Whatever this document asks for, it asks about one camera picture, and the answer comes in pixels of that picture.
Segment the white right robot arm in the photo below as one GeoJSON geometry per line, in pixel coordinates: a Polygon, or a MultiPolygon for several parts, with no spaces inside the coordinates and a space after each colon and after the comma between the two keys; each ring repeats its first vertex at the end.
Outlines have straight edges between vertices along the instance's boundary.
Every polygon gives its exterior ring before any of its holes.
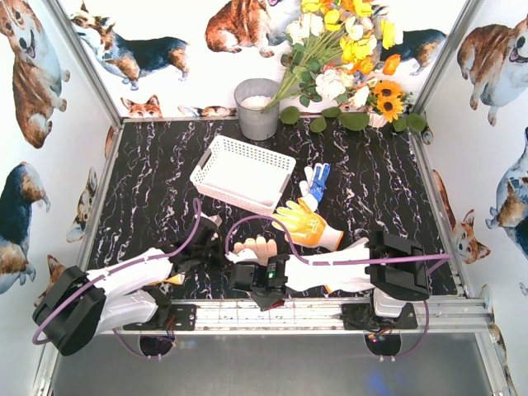
{"type": "Polygon", "coordinates": [[[248,292],[262,311],[283,305],[288,294],[319,286],[329,294],[373,290],[375,314],[396,318],[406,303],[429,299],[426,263],[418,260],[349,265],[347,262],[422,255],[419,243],[381,231],[341,251],[302,259],[293,254],[278,254],[276,245],[263,252],[255,245],[236,243],[227,254],[233,263],[229,287],[248,292]]]}

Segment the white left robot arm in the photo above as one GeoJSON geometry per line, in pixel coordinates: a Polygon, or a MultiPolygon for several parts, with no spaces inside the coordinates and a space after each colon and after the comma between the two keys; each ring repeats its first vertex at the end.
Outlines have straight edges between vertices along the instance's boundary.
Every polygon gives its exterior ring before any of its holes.
{"type": "Polygon", "coordinates": [[[167,292],[183,285],[196,267],[221,265],[221,224],[218,215],[201,214],[186,234],[172,236],[137,257],[100,270],[64,269],[36,305],[33,342],[50,342],[62,356],[71,356],[102,332],[169,323],[167,292]]]}

